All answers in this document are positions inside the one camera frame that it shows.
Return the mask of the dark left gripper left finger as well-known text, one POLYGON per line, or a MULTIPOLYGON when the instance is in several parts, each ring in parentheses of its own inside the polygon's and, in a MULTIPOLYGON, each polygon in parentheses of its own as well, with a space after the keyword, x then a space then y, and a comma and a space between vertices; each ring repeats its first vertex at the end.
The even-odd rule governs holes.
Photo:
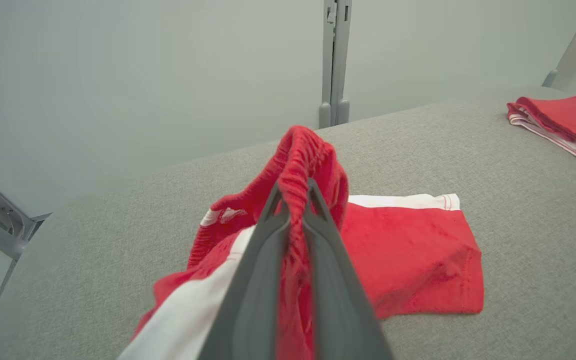
POLYGON ((290 219, 275 184, 198 360, 276 360, 282 260, 290 244, 290 219))

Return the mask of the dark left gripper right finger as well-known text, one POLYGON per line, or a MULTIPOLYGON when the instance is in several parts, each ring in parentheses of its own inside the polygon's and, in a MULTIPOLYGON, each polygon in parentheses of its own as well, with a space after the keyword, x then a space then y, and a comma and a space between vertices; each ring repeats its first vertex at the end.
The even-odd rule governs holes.
POLYGON ((311 264, 315 360, 394 360, 317 182, 308 179, 302 230, 311 264))

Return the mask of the red basketball shorts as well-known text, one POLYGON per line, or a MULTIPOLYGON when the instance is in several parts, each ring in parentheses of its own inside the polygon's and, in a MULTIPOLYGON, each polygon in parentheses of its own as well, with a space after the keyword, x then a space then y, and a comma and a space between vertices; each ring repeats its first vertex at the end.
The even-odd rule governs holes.
POLYGON ((482 251, 456 194, 351 195, 334 146, 291 127, 242 191, 213 203, 185 271, 158 280, 154 307, 118 360, 198 360, 276 183, 291 224, 317 183, 378 319, 410 313, 480 313, 482 251))

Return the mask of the red basketball jersey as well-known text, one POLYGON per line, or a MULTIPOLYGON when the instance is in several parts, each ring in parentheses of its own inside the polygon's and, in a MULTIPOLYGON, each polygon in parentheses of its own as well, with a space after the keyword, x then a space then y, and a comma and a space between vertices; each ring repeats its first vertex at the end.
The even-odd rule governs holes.
POLYGON ((576 95, 556 100, 521 96, 506 107, 510 125, 520 126, 576 157, 576 95))

